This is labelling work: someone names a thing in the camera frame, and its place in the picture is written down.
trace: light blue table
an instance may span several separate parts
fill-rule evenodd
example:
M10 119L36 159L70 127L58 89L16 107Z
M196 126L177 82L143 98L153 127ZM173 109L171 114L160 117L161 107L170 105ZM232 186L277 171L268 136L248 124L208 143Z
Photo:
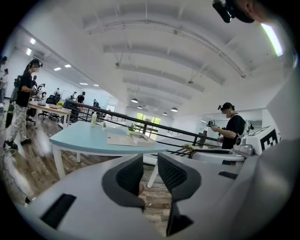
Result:
M50 138L52 143L55 165L59 177L66 176L61 150L77 153L77 162L80 163L80 154L101 156L126 156L138 153L158 153L167 151L166 145L156 143L155 147L133 147L107 144L107 134L127 135L126 131L117 128L102 130L102 126L91 127L89 122L78 121Z

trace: potted plant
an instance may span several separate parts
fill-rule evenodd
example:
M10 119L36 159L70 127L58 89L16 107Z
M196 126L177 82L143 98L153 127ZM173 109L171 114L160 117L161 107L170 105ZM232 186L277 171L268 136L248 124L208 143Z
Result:
M133 123L131 124L131 126L127 126L128 128L128 135L132 135L135 133L135 131L137 130L137 128L133 125Z
M57 105L57 108L61 109L64 104L62 102L58 102L56 105Z
M107 127L107 125L106 125L106 123L105 122L103 122L103 131L106 131L106 127Z

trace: railing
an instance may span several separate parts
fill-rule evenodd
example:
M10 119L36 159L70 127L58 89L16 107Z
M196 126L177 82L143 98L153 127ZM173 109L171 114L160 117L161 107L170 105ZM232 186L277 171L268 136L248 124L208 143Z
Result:
M111 112L111 111L104 110L102 108L93 107L93 106L89 106L89 105L85 105L85 104L80 104L78 102L74 102L74 101L71 101L71 100L66 100L66 103L65 103L64 107L72 110L71 117L70 117L71 122L76 122L78 120L91 122L90 118L92 116L92 113L97 112L97 120L98 121L96 122L96 124L99 124L99 125L102 121L105 120L107 122L111 122L111 123L119 125L119 126L127 127L127 125L129 125L129 124L125 125L125 124L122 124L121 122L125 122L126 120L128 120L128 121L132 121L135 124L135 126L138 128L138 131L141 131L143 134L147 134L149 136L151 134L153 134L153 135L162 136L162 137L165 137L165 138L168 138L168 139L175 139L175 140L178 140L178 141L191 143L193 146L206 145L206 146L213 147L213 148L219 148L219 146L217 145L218 140L216 138L211 138L211 137L199 135L199 134L196 134L196 133L190 133L190 132L187 132L187 131L184 131L184 130L181 130L181 129L167 127L167 126L163 126L163 125L152 123L152 122L147 122L147 121L144 121L144 120L128 117L124 114L120 114L120 113L117 113L117 112ZM81 112L79 109L77 109L77 107L86 108L87 112L86 113ZM167 136L167 135L159 134L158 133L159 129L165 129L168 132L171 131L171 132L178 133L178 134L192 136L192 137L194 137L194 140L190 141L190 140L185 140L185 139L180 139L180 138L176 138L176 137L170 137L170 136ZM214 141L214 142L216 142L216 145L206 144L205 140ZM161 144L165 144L165 145L169 145L169 146L179 148L177 151L168 150L167 152L170 152L172 154L177 154L179 156L188 155L188 153L186 153L187 151L185 151L182 148L182 145L171 144L171 143L162 142L162 141L157 141L157 142L161 143Z
M177 133L177 132L173 132L173 131L168 131L168 134L171 134L171 135L173 135L173 136L177 136L177 135L179 135L179 133Z

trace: plastic bottle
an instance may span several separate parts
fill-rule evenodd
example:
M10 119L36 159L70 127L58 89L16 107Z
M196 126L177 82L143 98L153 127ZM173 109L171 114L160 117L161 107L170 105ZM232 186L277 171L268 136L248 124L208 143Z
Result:
M96 125L96 119L97 119L97 114L96 112L93 113L92 115L92 121L91 121L91 127L94 128Z

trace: patterned pants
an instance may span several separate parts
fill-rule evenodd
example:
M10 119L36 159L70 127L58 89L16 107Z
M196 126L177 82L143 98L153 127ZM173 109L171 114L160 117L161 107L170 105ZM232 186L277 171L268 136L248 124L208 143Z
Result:
M14 141L17 133L20 131L21 141L27 139L26 137L26 112L27 107L21 107L15 104L14 118L10 129L8 141Z

